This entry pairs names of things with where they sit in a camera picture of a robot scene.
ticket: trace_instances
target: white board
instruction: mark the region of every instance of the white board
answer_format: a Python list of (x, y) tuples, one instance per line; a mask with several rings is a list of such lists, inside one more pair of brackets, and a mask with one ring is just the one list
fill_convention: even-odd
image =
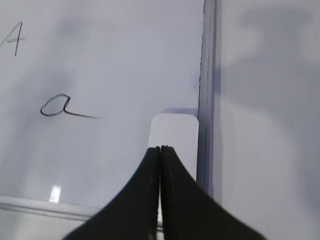
[[(0, 46), (0, 195), (102, 207), (152, 118), (198, 107), (203, 0), (1, 0), (0, 19), (0, 43), (23, 22), (17, 56), (18, 29)], [(100, 119), (41, 115), (62, 93)]]

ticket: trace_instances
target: metal edge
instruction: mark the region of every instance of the metal edge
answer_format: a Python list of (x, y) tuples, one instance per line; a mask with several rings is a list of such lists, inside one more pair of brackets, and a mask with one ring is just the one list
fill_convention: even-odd
[(0, 196), (0, 209), (78, 221), (86, 221), (99, 211), (93, 207), (12, 196)]
[(199, 84), (199, 136), (196, 181), (213, 197), (213, 112), (216, 44), (216, 0), (204, 0), (203, 36)]

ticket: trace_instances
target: white surface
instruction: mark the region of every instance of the white surface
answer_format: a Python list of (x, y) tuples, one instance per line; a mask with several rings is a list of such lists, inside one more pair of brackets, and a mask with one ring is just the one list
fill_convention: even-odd
[(58, 240), (82, 221), (0, 209), (0, 238), (4, 240)]
[[(48, 201), (60, 186), (60, 202), (102, 207), (143, 158), (152, 118), (198, 107), (203, 0), (1, 0), (0, 16), (0, 42), (19, 21), (25, 38), (17, 57), (15, 42), (0, 47), (1, 195)], [(101, 119), (41, 115), (60, 93)]]
[(318, 240), (320, 2), (224, 0), (221, 42), (214, 197), (268, 239)]
[(196, 180), (198, 119), (191, 114), (161, 113), (151, 123), (149, 147), (173, 147), (186, 170)]

